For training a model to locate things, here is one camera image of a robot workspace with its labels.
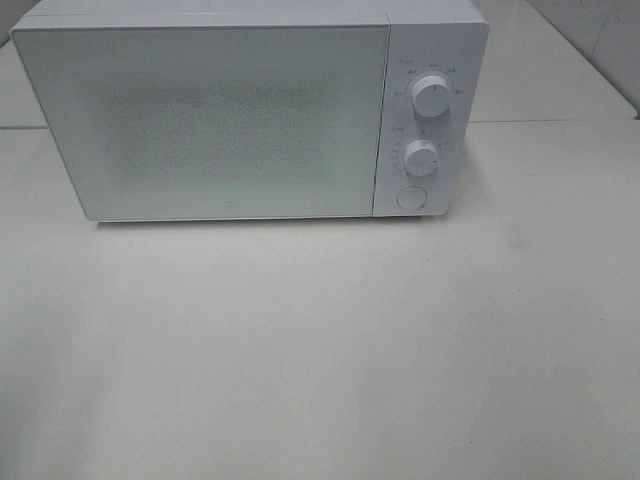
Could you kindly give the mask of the round white door button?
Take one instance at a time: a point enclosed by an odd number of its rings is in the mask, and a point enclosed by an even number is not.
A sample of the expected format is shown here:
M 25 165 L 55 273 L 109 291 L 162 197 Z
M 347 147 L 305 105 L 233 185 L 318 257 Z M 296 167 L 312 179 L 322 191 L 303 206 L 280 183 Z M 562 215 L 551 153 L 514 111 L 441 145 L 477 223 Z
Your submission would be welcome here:
M 396 197 L 397 205 L 408 211 L 418 211 L 423 209 L 426 206 L 427 200 L 427 192 L 419 186 L 405 187 Z

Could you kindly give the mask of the white microwave knob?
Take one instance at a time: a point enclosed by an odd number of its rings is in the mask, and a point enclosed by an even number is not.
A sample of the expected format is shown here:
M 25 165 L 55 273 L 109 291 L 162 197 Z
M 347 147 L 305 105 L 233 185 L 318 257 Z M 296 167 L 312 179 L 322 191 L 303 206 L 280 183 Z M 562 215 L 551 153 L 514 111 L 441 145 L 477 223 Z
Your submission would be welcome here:
M 430 72 L 416 79 L 410 87 L 414 112 L 423 118 L 445 113 L 451 103 L 453 84 L 442 73 Z
M 425 177 L 439 167 L 440 152 L 431 140 L 415 140 L 406 145 L 402 161 L 409 175 Z

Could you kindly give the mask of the white microwave door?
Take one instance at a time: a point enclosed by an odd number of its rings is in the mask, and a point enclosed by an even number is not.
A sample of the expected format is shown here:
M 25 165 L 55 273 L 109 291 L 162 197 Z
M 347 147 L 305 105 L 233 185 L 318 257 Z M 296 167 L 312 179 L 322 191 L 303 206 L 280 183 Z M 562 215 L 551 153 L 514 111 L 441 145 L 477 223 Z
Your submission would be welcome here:
M 367 216 L 387 30 L 18 31 L 93 221 Z

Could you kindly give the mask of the white microwave oven body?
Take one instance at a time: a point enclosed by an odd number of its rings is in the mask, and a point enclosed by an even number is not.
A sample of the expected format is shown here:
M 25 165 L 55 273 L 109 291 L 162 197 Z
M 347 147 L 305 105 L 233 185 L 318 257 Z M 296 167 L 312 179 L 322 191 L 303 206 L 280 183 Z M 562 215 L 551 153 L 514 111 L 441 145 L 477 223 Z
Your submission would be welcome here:
M 453 198 L 490 31 L 469 1 L 42 1 L 21 17 L 11 37 L 16 47 L 14 35 L 22 30 L 364 26 L 383 26 L 388 34 L 371 213 L 205 220 L 442 215 Z M 423 118 L 414 112 L 410 87 L 430 72 L 446 75 L 453 93 L 445 113 Z M 429 176 L 411 176 L 404 168 L 404 149 L 415 140 L 431 140 L 439 149 L 440 165 Z M 408 211 L 397 205 L 398 193 L 408 186 L 419 186 L 427 192 L 423 209 Z

